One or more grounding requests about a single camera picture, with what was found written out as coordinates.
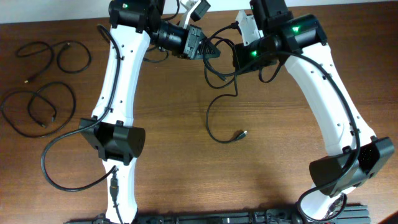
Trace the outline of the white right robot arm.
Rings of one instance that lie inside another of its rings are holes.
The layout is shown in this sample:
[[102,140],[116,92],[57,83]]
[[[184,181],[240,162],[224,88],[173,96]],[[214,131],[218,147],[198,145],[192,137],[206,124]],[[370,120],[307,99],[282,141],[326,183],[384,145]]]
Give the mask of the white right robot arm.
[[374,177],[395,149],[356,109],[336,70],[327,36],[311,14],[294,17],[284,1],[251,1],[236,18],[243,41],[234,50],[239,73],[285,67],[302,90],[322,132],[327,156],[310,163],[312,188],[298,199],[294,223],[333,223],[348,194]]

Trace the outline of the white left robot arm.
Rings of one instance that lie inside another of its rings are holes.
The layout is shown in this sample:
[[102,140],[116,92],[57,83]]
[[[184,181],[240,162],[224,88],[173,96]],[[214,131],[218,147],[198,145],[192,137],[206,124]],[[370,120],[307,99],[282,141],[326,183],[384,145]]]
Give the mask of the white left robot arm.
[[134,169],[144,147],[146,132],[133,125],[134,95],[144,56],[150,45],[173,56],[201,59],[205,35],[190,20],[200,20],[208,1],[181,1],[186,9],[180,22],[162,18],[163,1],[111,1],[109,59],[100,98],[82,136],[98,151],[108,174],[108,207],[102,223],[132,223],[137,214]]

